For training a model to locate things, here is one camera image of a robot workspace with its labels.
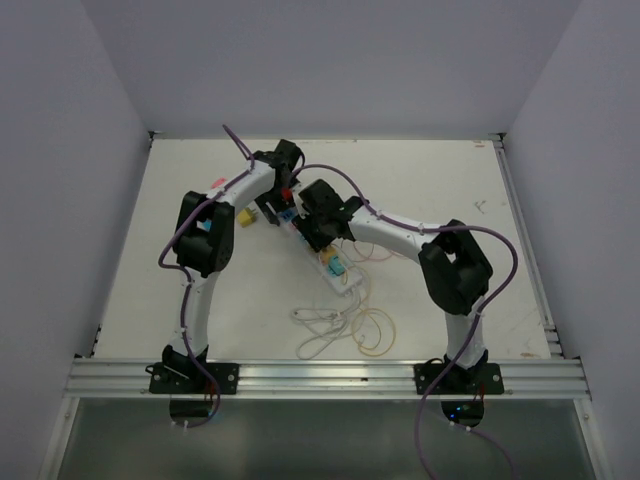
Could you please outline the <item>yellow cube plug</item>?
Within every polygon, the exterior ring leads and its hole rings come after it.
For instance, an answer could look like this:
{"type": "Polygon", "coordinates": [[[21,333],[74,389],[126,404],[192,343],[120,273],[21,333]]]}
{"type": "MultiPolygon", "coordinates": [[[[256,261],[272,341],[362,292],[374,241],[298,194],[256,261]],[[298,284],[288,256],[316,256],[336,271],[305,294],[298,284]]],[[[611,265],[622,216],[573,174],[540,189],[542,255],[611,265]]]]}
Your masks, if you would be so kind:
{"type": "Polygon", "coordinates": [[[335,255],[334,249],[326,248],[319,252],[319,259],[322,264],[327,265],[335,255]]]}
{"type": "Polygon", "coordinates": [[[252,208],[242,209],[236,216],[236,221],[242,228],[246,228],[257,221],[257,211],[252,208]]]}

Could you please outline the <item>aluminium front rail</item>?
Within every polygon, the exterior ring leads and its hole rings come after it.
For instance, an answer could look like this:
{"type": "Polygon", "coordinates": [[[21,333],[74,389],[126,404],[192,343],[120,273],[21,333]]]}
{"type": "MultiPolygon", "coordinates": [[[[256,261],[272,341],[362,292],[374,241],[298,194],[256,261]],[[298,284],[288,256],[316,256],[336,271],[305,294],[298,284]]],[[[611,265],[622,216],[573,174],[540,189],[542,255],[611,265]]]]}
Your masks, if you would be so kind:
{"type": "MultiPolygon", "coordinates": [[[[439,367],[422,372],[406,361],[235,361],[224,369],[225,399],[413,400],[422,395],[439,367]]],[[[63,393],[69,398],[159,398],[203,400],[206,393],[169,381],[150,360],[77,359],[63,393]]],[[[503,360],[486,365],[468,387],[440,387],[434,400],[577,400],[590,396],[578,360],[503,360]]]]}

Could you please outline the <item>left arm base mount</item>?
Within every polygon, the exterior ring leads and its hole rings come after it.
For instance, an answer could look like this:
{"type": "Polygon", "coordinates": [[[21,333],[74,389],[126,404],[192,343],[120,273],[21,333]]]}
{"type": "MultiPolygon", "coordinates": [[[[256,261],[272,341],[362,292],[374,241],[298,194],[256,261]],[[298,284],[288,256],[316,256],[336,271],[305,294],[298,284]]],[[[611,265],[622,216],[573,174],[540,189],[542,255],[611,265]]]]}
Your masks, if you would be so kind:
{"type": "Polygon", "coordinates": [[[240,365],[236,363],[209,362],[205,366],[208,374],[217,382],[213,386],[209,378],[199,369],[185,376],[166,368],[161,362],[148,365],[145,372],[151,376],[149,392],[152,394],[205,394],[235,395],[240,379],[240,365]]]}

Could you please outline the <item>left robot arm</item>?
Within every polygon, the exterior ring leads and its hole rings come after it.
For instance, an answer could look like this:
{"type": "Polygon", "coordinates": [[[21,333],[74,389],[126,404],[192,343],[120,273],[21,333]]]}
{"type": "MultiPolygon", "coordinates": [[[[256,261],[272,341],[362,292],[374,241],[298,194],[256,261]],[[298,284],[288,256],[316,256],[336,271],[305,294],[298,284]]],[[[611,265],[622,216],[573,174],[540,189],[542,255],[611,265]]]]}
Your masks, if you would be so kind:
{"type": "Polygon", "coordinates": [[[269,223],[278,226],[277,215],[294,207],[288,182],[303,158],[295,143],[282,139],[273,151],[251,154],[247,168],[235,178],[207,193],[190,191],[183,197],[176,231],[158,263],[184,275],[178,326],[162,352],[162,363],[185,392],[197,392],[207,383],[204,364],[211,298],[233,254],[237,215],[254,203],[269,223]],[[172,266],[165,262],[170,251],[177,256],[172,266]]]}

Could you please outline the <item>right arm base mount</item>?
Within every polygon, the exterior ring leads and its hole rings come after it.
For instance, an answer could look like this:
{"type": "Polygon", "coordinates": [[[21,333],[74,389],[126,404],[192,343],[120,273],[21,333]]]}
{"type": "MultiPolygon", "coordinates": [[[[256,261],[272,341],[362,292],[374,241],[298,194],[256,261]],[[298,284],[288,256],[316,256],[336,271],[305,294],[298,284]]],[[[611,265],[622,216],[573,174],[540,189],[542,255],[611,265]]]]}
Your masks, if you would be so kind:
{"type": "MultiPolygon", "coordinates": [[[[447,359],[436,358],[414,364],[416,392],[422,395],[448,364],[447,359]]],[[[497,363],[489,362],[488,356],[484,355],[476,365],[469,369],[455,364],[438,381],[432,393],[436,395],[502,395],[505,393],[505,387],[500,366],[497,363]]]]}

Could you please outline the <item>white power strip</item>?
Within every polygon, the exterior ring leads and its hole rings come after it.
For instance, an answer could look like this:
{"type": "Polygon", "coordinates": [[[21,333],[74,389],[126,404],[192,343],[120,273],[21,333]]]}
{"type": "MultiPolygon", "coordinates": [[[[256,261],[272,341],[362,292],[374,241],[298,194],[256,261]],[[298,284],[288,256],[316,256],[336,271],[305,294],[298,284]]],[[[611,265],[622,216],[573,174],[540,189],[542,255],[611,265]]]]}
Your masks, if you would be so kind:
{"type": "Polygon", "coordinates": [[[364,277],[355,268],[354,263],[329,245],[316,252],[293,224],[296,211],[285,210],[279,213],[279,228],[287,239],[287,245],[310,264],[315,272],[326,282],[338,296],[354,293],[363,285],[364,277]]]}

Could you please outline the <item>blue plug adapter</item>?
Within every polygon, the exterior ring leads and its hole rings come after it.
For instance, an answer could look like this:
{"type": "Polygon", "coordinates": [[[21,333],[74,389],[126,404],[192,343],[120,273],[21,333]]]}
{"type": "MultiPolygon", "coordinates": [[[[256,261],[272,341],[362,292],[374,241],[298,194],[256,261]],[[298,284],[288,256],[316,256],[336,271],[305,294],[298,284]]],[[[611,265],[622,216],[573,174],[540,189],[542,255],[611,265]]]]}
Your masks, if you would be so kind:
{"type": "Polygon", "coordinates": [[[205,220],[205,221],[200,221],[198,220],[196,222],[196,226],[197,226],[197,230],[202,233],[209,233],[210,229],[211,229],[211,221],[210,220],[205,220]]]}

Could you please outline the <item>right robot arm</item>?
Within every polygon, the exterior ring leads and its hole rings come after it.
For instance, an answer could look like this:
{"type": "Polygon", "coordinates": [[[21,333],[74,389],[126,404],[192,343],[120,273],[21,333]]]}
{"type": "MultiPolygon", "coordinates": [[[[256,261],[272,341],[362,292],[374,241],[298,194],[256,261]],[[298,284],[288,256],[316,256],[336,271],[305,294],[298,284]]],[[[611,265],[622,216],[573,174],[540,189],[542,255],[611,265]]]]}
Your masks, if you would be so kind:
{"type": "Polygon", "coordinates": [[[316,252],[336,239],[378,245],[418,264],[431,300],[444,312],[447,352],[445,379],[468,392],[481,380],[487,358],[481,327],[474,320],[489,289],[493,268],[466,225],[425,225],[376,210],[357,196],[347,200],[324,180],[295,191],[293,225],[316,252]]]}

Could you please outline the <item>teal cube plug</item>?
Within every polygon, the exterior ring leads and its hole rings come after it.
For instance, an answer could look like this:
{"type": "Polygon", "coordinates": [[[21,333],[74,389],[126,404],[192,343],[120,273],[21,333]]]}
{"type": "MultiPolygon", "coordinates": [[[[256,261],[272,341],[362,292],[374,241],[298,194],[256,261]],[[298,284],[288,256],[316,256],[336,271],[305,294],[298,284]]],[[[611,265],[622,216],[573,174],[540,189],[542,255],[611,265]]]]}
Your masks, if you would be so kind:
{"type": "Polygon", "coordinates": [[[332,277],[341,277],[347,271],[347,267],[338,255],[335,255],[326,266],[332,277]]]}

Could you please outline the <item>pink plug adapter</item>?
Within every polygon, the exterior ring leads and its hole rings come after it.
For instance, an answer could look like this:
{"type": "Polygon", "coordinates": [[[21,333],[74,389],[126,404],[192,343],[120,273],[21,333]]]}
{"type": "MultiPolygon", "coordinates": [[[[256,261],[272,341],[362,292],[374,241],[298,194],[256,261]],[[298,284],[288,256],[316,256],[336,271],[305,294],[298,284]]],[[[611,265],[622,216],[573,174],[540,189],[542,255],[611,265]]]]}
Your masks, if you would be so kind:
{"type": "Polygon", "coordinates": [[[227,182],[226,178],[224,178],[224,177],[218,178],[217,180],[215,180],[213,182],[213,184],[211,185],[211,188],[212,189],[219,188],[219,187],[223,186],[226,182],[227,182]]]}

